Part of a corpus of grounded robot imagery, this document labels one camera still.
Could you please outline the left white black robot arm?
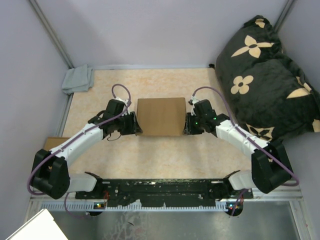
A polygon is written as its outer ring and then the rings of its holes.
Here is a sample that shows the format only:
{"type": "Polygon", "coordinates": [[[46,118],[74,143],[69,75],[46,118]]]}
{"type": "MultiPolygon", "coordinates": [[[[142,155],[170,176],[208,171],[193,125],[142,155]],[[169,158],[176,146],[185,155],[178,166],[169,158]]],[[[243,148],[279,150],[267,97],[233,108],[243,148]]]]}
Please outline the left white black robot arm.
{"type": "Polygon", "coordinates": [[[70,166],[88,149],[113,132],[120,135],[141,133],[135,112],[129,111],[131,101],[111,99],[105,110],[92,117],[74,136],[50,150],[40,149],[34,157],[27,189],[33,195],[59,199],[66,193],[86,192],[97,199],[104,186],[93,173],[71,174],[70,166]]]}

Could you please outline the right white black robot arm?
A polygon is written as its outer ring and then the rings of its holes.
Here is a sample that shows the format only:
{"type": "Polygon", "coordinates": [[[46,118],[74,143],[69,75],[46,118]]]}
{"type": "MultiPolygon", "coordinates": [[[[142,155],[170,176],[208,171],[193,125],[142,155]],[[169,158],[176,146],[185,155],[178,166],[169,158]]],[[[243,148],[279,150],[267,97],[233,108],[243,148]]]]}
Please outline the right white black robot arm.
{"type": "Polygon", "coordinates": [[[241,190],[257,188],[268,194],[293,178],[293,170],[283,144],[260,139],[239,127],[225,114],[216,114],[209,100],[191,97],[191,112],[186,114],[184,134],[209,133],[240,150],[251,161],[250,170],[231,173],[223,185],[228,198],[241,190]]]}

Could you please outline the brown cardboard box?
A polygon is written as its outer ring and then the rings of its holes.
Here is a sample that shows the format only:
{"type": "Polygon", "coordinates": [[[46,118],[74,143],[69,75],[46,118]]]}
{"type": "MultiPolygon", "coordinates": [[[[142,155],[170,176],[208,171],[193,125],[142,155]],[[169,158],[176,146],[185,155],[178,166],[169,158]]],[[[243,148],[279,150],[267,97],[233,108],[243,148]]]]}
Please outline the brown cardboard box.
{"type": "Polygon", "coordinates": [[[186,122],[186,99],[139,98],[137,100],[137,123],[142,137],[179,137],[183,135],[186,122]]]}

